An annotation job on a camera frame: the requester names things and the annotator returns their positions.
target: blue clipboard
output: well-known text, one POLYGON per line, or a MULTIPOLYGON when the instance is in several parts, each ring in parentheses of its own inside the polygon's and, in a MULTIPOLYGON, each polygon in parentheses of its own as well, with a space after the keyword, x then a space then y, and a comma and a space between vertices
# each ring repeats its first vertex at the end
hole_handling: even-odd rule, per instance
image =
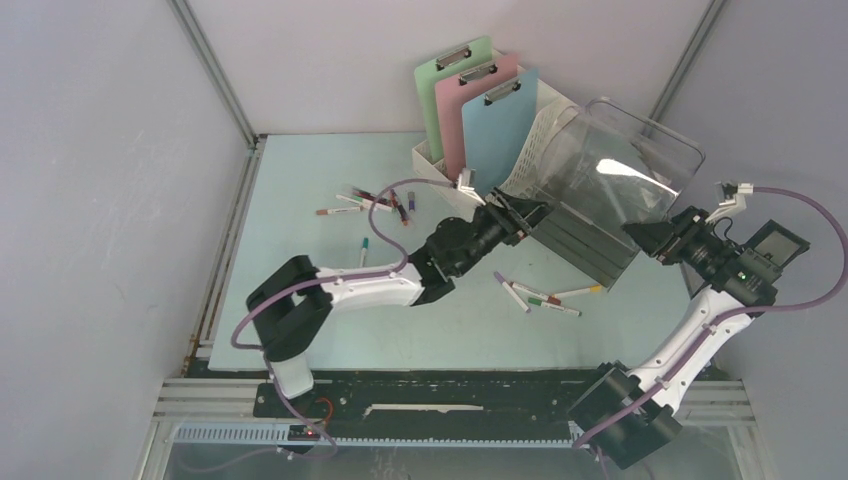
POLYGON ((462 106, 465 165, 481 196, 512 172, 536 118, 539 71, 528 70, 462 106))

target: teal marker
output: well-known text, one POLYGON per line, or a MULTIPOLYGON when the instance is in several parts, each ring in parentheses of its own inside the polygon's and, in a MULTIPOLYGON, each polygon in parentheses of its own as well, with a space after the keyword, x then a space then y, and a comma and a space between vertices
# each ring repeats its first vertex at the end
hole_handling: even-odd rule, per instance
POLYGON ((362 239, 362 250, 359 251, 359 268, 365 266, 366 256, 368 256, 368 237, 362 239))

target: tabletop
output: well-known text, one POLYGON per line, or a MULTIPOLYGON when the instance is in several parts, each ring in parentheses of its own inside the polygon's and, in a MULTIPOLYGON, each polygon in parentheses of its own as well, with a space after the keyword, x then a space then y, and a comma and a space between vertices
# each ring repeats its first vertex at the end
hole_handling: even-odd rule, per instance
MULTIPOLYGON (((367 266, 397 261, 396 250, 368 226, 367 212, 318 216, 349 206, 335 198, 356 186, 376 193, 414 176, 411 149, 420 133, 269 136, 250 198, 209 362, 212 370, 262 370, 256 351, 229 340, 247 314, 245 298, 295 255, 320 267, 351 268, 369 237, 367 266)), ((375 212, 378 227, 414 251, 453 208, 432 187, 413 184, 410 226, 375 212)), ((499 245, 441 300, 417 307, 386 306, 331 313, 307 350, 313 369, 497 369, 597 367, 643 362, 681 320, 689 296, 681 271, 639 255, 612 290, 572 297, 563 305, 582 316, 533 307, 524 313, 493 277, 559 292, 594 284, 532 238, 499 245)), ((242 341, 258 343, 247 328, 242 341)))

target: purple marker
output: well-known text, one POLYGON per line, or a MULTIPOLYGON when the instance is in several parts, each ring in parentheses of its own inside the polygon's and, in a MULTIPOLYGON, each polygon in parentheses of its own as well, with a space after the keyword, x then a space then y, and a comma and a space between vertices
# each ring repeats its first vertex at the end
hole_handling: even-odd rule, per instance
POLYGON ((512 299, 515 300, 518 305, 521 306, 521 309, 524 310, 524 313, 530 313, 530 306, 524 303, 524 300, 522 300, 521 297, 519 297, 518 294, 515 293, 515 290, 513 290, 512 287, 509 286, 509 282, 507 282, 506 279, 503 278, 503 275, 498 272, 495 272, 495 278, 499 282, 501 282, 501 286, 503 286, 504 290, 509 293, 509 296, 512 297, 512 299))

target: clipboard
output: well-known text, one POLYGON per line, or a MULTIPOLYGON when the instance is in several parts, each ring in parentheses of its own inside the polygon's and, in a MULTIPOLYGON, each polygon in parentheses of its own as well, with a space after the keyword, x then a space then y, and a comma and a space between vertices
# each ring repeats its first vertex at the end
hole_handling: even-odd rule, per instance
POLYGON ((415 87, 424 115, 424 130, 430 142, 430 158, 441 160, 442 137, 436 110, 436 82, 492 60, 492 39, 480 37, 440 55, 415 69, 415 87))
POLYGON ((512 172, 536 118, 539 71, 528 70, 462 106, 465 163, 485 196, 512 172))
POLYGON ((462 106, 516 75, 518 54, 513 53, 436 83, 436 110, 439 113, 439 131, 449 180, 456 181, 459 172, 465 168, 462 106))

